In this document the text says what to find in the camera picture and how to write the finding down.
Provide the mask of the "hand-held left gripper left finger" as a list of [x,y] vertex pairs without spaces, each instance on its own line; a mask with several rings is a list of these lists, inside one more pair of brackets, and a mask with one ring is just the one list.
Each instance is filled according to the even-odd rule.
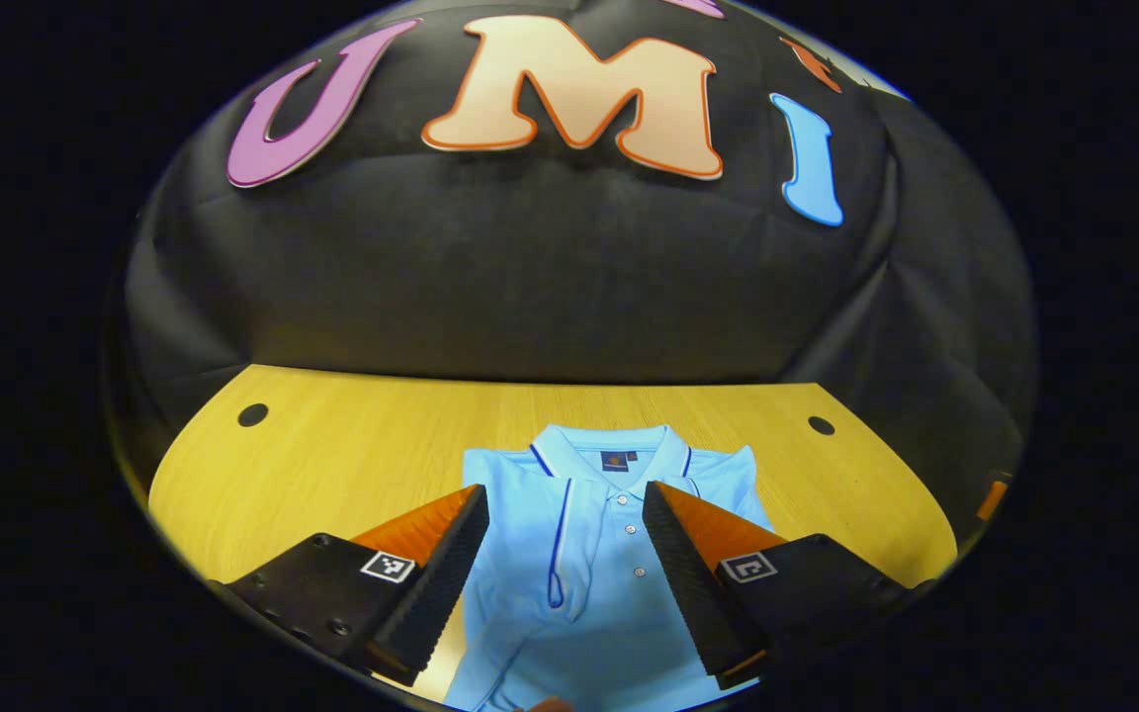
[[489,523],[472,484],[361,533],[317,532],[221,586],[221,598],[363,674],[412,686],[470,576]]

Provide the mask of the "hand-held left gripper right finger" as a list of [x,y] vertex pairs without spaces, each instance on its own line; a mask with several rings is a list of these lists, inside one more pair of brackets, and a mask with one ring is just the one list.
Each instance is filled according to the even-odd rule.
[[831,537],[787,540],[677,486],[647,485],[644,521],[720,688],[831,658],[915,600]]

